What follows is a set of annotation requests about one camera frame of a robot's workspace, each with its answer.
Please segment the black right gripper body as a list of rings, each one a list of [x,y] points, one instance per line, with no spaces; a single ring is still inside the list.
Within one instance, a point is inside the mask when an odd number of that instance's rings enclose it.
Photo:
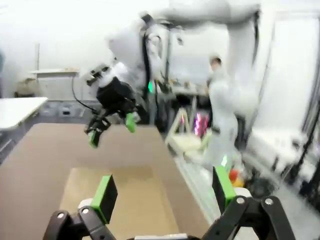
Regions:
[[[99,87],[96,98],[108,114],[120,112],[121,115],[126,115],[132,113],[136,106],[133,89],[117,77],[106,86]]]

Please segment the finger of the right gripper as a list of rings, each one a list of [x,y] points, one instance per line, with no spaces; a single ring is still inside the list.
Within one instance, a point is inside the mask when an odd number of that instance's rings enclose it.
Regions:
[[[136,106],[124,108],[119,111],[119,116],[130,133],[136,131],[137,123],[141,120]]]
[[[107,119],[107,112],[94,114],[84,129],[84,133],[88,136],[89,144],[93,148],[99,146],[102,133],[111,126],[111,122]]]

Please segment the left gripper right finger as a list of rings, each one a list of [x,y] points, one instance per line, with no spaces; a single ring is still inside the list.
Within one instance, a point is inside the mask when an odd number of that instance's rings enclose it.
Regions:
[[[221,216],[203,240],[233,240],[240,228],[251,228],[259,240],[294,240],[285,210],[276,196],[260,200],[237,195],[223,166],[212,168],[212,188]]]

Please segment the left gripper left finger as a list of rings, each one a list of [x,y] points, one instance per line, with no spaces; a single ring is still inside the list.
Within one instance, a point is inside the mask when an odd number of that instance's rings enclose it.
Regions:
[[[51,215],[43,238],[45,240],[114,240],[108,229],[118,191],[112,175],[102,177],[90,204],[74,213],[57,210]]]

